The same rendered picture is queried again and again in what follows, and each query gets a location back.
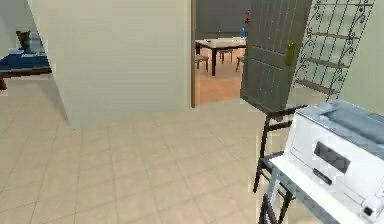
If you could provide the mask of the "dark dining table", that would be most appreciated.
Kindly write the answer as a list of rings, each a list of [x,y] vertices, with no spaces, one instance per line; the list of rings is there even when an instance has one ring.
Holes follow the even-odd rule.
[[[232,50],[246,47],[246,39],[242,37],[202,39],[195,41],[195,50],[200,54],[202,48],[211,50],[211,75],[216,75],[217,53],[219,50]]]

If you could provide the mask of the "grey-green room door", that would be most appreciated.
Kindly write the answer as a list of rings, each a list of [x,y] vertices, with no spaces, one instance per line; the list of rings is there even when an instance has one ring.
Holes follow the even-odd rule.
[[[242,99],[267,113],[286,107],[313,0],[252,0]],[[286,47],[296,42],[291,66]]]

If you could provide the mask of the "white and grey printer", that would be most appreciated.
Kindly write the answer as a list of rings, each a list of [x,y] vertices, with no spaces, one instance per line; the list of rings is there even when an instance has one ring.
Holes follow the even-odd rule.
[[[384,116],[342,100],[296,110],[285,155],[366,224],[384,224]]]

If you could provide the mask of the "grey pillow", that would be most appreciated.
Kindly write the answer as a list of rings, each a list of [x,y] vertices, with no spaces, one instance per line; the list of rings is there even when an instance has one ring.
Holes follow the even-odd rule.
[[[29,34],[30,38],[30,50],[33,53],[44,53],[45,49],[38,32],[31,32]]]

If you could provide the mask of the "white table with black frame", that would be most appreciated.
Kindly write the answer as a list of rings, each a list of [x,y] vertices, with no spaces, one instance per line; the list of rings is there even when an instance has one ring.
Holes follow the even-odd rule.
[[[272,168],[267,190],[269,202],[275,201],[277,189],[282,186],[323,224],[368,224],[301,172],[285,156],[263,158],[263,161],[269,163]]]

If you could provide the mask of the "blue bed with wooden frame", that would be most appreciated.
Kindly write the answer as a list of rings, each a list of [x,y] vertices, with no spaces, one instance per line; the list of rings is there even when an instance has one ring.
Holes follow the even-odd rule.
[[[0,91],[5,91],[5,78],[50,74],[50,67],[46,55],[26,54],[17,49],[0,59]]]

